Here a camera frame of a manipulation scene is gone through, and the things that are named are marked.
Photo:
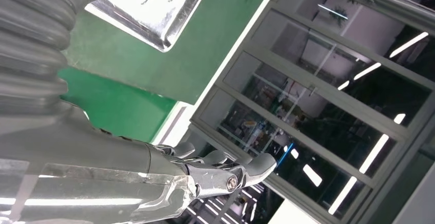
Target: ceiling light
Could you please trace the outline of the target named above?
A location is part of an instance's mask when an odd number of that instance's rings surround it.
[[[211,201],[210,199],[208,200],[212,205],[214,205],[216,207],[216,209],[218,210],[222,210],[221,208],[219,208],[219,206],[217,206],[215,203],[213,203],[213,201]]]
[[[338,87],[338,90],[341,91],[349,85],[350,81],[344,82],[341,86]]]
[[[382,64],[380,64],[380,63],[375,63],[375,64],[373,64],[372,66],[368,67],[367,69],[363,70],[361,73],[357,74],[357,75],[355,76],[355,78],[353,78],[353,79],[354,79],[354,80],[357,80],[357,79],[363,77],[364,75],[370,73],[371,71],[373,71],[373,70],[379,68],[381,65],[382,65]]]
[[[213,212],[215,215],[219,215],[219,213],[216,210],[214,210],[210,205],[205,204],[205,207],[207,207],[209,210],[211,210],[211,212]]]
[[[398,114],[395,118],[394,118],[394,122],[397,124],[402,123],[403,119],[405,118],[406,114]]]
[[[304,170],[305,174],[311,179],[316,187],[320,186],[322,178],[308,164],[306,164],[302,170]]]
[[[403,121],[403,119],[405,118],[405,116],[406,116],[406,114],[398,114],[394,118],[394,122],[397,124],[400,124]],[[377,157],[377,155],[379,154],[381,149],[384,147],[384,145],[388,141],[388,139],[389,139],[389,137],[386,134],[383,134],[381,136],[381,138],[378,140],[376,145],[371,150],[370,154],[367,156],[367,158],[365,159],[365,161],[361,165],[361,167],[360,167],[361,173],[365,174],[367,172],[367,169],[373,163],[374,159]],[[334,203],[332,203],[331,207],[328,210],[329,214],[333,215],[336,212],[337,208],[341,205],[344,198],[347,196],[347,194],[349,194],[350,189],[352,189],[352,187],[355,185],[356,182],[357,182],[357,179],[352,176],[350,178],[350,180],[347,182],[347,184],[345,185],[345,187],[342,189],[342,191],[340,192],[338,197],[335,199]]]
[[[215,198],[214,200],[216,200],[216,201],[218,201],[218,203],[220,203],[220,204],[224,205],[224,203],[223,203],[223,202],[221,202],[221,201],[219,201],[219,199]]]
[[[331,10],[331,9],[328,9],[328,8],[326,8],[325,6],[323,6],[323,5],[318,5],[320,8],[322,8],[322,9],[325,9],[325,10],[327,10],[327,11],[329,11],[329,12],[331,12],[331,13],[333,13],[333,14],[336,14],[336,15],[338,15],[339,17],[341,17],[341,18],[344,18],[344,19],[346,19],[346,20],[348,20],[349,18],[347,18],[346,16],[343,16],[342,14],[340,14],[340,13],[337,13],[337,12],[335,12],[335,11],[333,11],[333,10]]]
[[[258,193],[260,193],[260,194],[261,194],[261,191],[260,191],[260,190],[258,190],[257,188],[255,188],[255,187],[253,187],[253,186],[249,186],[249,187],[251,187],[252,189],[254,189],[254,191],[256,191],[256,192],[258,192]]]
[[[384,147],[385,143],[387,143],[387,140],[389,139],[388,135],[383,134],[381,138],[378,140],[376,145],[373,147],[373,149],[370,151],[370,154],[368,154],[368,157],[364,161],[363,165],[360,167],[360,172],[365,174],[367,172],[368,167],[373,163],[374,159],[377,157],[381,149]]]
[[[235,224],[239,224],[237,221],[235,221],[229,214],[225,213],[225,216],[230,218]]]
[[[230,224],[230,222],[227,221],[227,219],[225,219],[225,218],[223,218],[223,217],[221,217],[221,220],[222,220],[223,222],[225,222],[225,224]]]
[[[252,220],[254,220],[254,215],[255,215],[255,209],[257,208],[257,203],[254,203],[254,207],[252,208],[252,213],[251,213],[251,222]]]
[[[245,190],[242,190],[242,192],[243,192],[246,196],[248,196],[249,198],[252,198],[251,194],[247,193]]]
[[[347,194],[349,194],[350,189],[352,189],[352,187],[355,185],[356,182],[357,182],[357,178],[352,176],[350,180],[347,182],[347,184],[345,185],[345,187],[343,188],[343,190],[340,192],[339,196],[335,199],[334,203],[329,208],[328,210],[329,214],[333,215],[337,211],[338,207],[341,205],[341,203],[343,202]]]
[[[248,205],[248,202],[246,202],[245,205],[243,206],[242,217],[245,215],[247,205]]]
[[[396,56],[397,54],[401,53],[402,51],[406,50],[408,47],[412,46],[413,44],[419,42],[420,40],[424,39],[425,37],[427,37],[429,34],[424,32],[421,33],[419,36],[411,39],[410,41],[408,41],[407,43],[405,43],[404,45],[400,46],[399,48],[395,49],[392,54],[390,55],[390,58]]]
[[[208,224],[208,222],[206,222],[202,217],[198,216],[198,220],[200,220],[202,223],[204,224]]]
[[[196,215],[196,212],[193,211],[193,209],[191,209],[189,206],[187,207],[187,210],[190,211],[192,214]]]
[[[291,151],[290,151],[290,154],[291,154],[295,159],[297,159],[297,158],[299,157],[299,152],[298,152],[297,150],[295,150],[295,149],[291,150]]]

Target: robotic hand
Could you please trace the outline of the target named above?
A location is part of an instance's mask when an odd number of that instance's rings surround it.
[[[151,146],[90,124],[57,71],[75,15],[93,0],[0,0],[0,223],[144,223],[196,198],[262,181],[270,155],[224,164],[193,147]]]

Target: screw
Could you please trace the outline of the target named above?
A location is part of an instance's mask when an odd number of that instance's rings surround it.
[[[228,182],[227,182],[227,189],[228,189],[229,191],[232,191],[232,190],[234,190],[236,187],[237,187],[237,179],[235,178],[235,176],[231,176],[231,177],[228,179]]]

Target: metal surface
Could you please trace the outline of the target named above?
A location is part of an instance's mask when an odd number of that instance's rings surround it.
[[[85,9],[161,52],[169,51],[201,0],[98,0]]]
[[[233,167],[243,182],[236,187],[267,177],[275,162],[184,162],[192,145],[155,148],[112,136],[60,100],[67,92],[57,77],[66,65],[61,50],[90,1],[0,0],[1,223],[157,221],[181,215],[196,197],[234,191],[227,189]]]

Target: green panel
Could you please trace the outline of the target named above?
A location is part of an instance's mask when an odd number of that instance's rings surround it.
[[[167,53],[81,13],[66,55],[73,67],[193,104],[261,1],[202,0]]]
[[[60,71],[68,82],[62,99],[86,111],[92,124],[114,135],[151,142],[176,101],[74,68]]]

